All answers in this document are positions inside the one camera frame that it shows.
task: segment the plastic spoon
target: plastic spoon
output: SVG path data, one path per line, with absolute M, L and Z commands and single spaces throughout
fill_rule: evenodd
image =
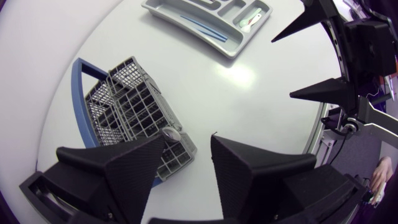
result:
M 250 24 L 244 26 L 241 28 L 241 31 L 243 32 L 250 32 L 251 31 L 251 26 L 253 26 L 256 22 L 258 22 L 261 18 L 261 14 L 257 14 L 254 16 L 253 20 L 250 22 Z
M 254 11 L 253 14 L 251 14 L 247 19 L 242 19 L 241 22 L 239 22 L 240 27 L 247 26 L 249 24 L 249 21 L 254 18 L 257 14 L 261 12 L 261 8 L 258 8 L 256 11 Z

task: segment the blue basket handle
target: blue basket handle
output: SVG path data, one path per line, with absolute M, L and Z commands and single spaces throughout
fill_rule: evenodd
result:
M 90 118 L 88 117 L 85 96 L 83 95 L 83 85 L 81 84 L 82 72 L 98 80 L 105 80 L 108 74 L 81 58 L 76 59 L 72 66 L 72 102 L 80 135 L 86 148 L 97 147 L 100 146 L 100 144 L 98 143 Z

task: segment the blue utensil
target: blue utensil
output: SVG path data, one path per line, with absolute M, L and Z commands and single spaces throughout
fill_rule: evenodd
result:
M 212 37 L 212 38 L 215 38 L 215 39 L 220 40 L 220 41 L 222 41 L 222 42 L 226 42 L 226 39 L 224 39 L 224 38 L 222 38 L 222 37 L 219 37 L 219 36 L 217 36 L 217 35 L 215 35 L 215 34 L 212 34 L 212 33 L 210 33 L 210 32 L 207 32 L 207 31 L 204 31 L 204 30 L 200 30 L 200 29 L 197 29 L 197 30 L 199 30 L 200 32 L 202 32 L 202 33 L 204 33 L 204 34 L 206 34 L 206 35 L 208 35 L 208 36 L 210 36 L 210 37 Z
M 218 32 L 217 30 L 214 30 L 214 29 L 212 29 L 212 28 L 210 28 L 210 27 L 208 27 L 208 26 L 202 24 L 201 22 L 198 22 L 198 21 L 196 21 L 196 20 L 194 20 L 194 19 L 191 19 L 191 18 L 189 18 L 189 17 L 187 17 L 187 16 L 181 15 L 181 17 L 184 18 L 184 19 L 186 19 L 186 20 L 188 20 L 188 21 L 193 22 L 194 24 L 196 24 L 196 25 L 198 25 L 198 26 L 201 26 L 201 27 L 205 28 L 206 30 L 208 30 L 208 31 L 210 31 L 210 32 L 212 32 L 212 33 L 214 33 L 214 34 L 216 34 L 218 37 L 221 37 L 222 39 L 225 39 L 225 41 L 228 40 L 228 37 L 227 37 L 227 36 L 225 36 L 224 34 Z M 204 34 L 206 34 L 206 35 L 209 35 L 209 34 L 210 34 L 210 33 L 208 33 L 208 32 L 203 32 L 202 30 L 199 30 L 199 31 L 201 31 L 202 33 L 204 33 Z

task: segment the white table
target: white table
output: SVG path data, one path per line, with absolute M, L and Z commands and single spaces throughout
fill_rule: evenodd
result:
M 103 70 L 135 56 L 156 81 L 198 152 L 195 161 L 152 189 L 142 219 L 222 218 L 210 135 L 270 151 L 301 154 L 319 103 L 289 98 L 289 92 L 340 76 L 335 51 L 321 25 L 274 44 L 303 12 L 297 0 L 265 0 L 269 20 L 234 60 L 188 32 L 151 16 L 137 1 L 123 1 L 93 31 L 65 72 L 40 142 L 38 170 L 57 162 L 59 146 L 83 148 L 73 112 L 72 63 L 80 57 Z M 95 80 L 83 79 L 87 91 Z

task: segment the cutlery tray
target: cutlery tray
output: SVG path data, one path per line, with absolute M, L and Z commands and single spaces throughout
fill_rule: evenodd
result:
M 272 12 L 272 8 L 261 0 L 146 0 L 141 5 L 153 15 L 201 38 L 228 58 L 235 58 L 240 53 Z M 247 19 L 258 8 L 261 8 L 260 20 L 251 26 L 250 32 L 243 32 L 239 22 Z M 181 16 L 200 22 L 226 35 L 228 39 L 223 42 L 210 37 L 199 29 L 210 31 Z

